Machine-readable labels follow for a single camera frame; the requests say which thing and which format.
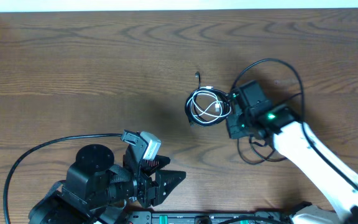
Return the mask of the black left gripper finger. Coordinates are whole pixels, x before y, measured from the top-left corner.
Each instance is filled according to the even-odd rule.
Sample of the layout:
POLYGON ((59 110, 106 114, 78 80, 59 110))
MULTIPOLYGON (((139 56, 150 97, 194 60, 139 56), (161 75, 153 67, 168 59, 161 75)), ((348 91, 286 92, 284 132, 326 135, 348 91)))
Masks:
POLYGON ((166 156, 156 155, 154 160, 143 160, 144 171, 157 171, 170 163, 170 158, 166 156))
POLYGON ((186 172, 177 170, 158 170, 155 173, 156 194, 154 206, 160 205, 186 178, 186 172))

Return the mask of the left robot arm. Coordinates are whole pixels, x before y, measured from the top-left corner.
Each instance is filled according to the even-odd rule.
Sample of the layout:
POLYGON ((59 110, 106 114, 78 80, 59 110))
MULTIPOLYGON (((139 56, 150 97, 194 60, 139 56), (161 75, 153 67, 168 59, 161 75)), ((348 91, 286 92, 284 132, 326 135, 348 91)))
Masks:
POLYGON ((160 205, 186 173, 166 170, 169 157, 144 159, 144 151, 144 145, 128 146, 119 166, 108 147, 82 147, 66 179, 56 182, 30 211, 30 223, 130 223, 132 215, 120 203, 135 200, 143 208, 160 205))

